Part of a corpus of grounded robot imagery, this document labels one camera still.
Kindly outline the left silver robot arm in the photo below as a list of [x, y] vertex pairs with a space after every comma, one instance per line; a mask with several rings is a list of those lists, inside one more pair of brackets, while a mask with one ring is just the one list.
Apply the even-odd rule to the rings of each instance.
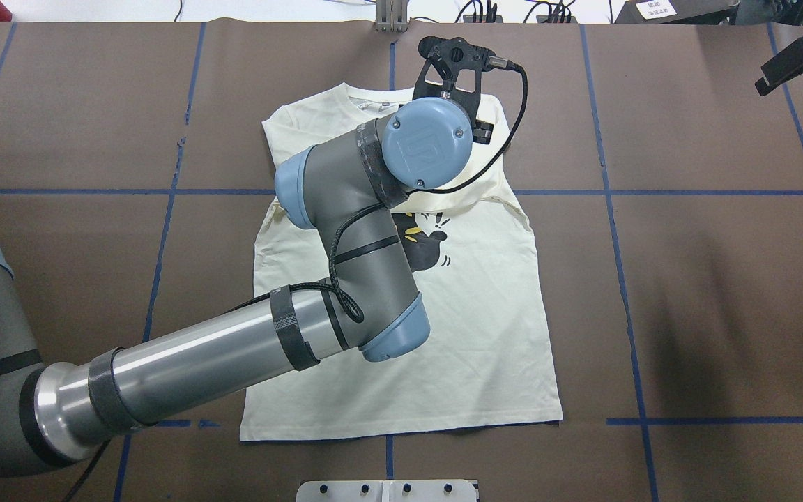
[[290, 156], [274, 192], [326, 257], [320, 280], [278, 286], [219, 314], [87, 363], [45, 363], [0, 248], [0, 478], [99, 457], [103, 446], [349, 349], [379, 363], [429, 337], [423, 292], [392, 210], [448, 195], [475, 146], [493, 139], [477, 116], [482, 76], [522, 67], [464, 38], [422, 38], [412, 99]]

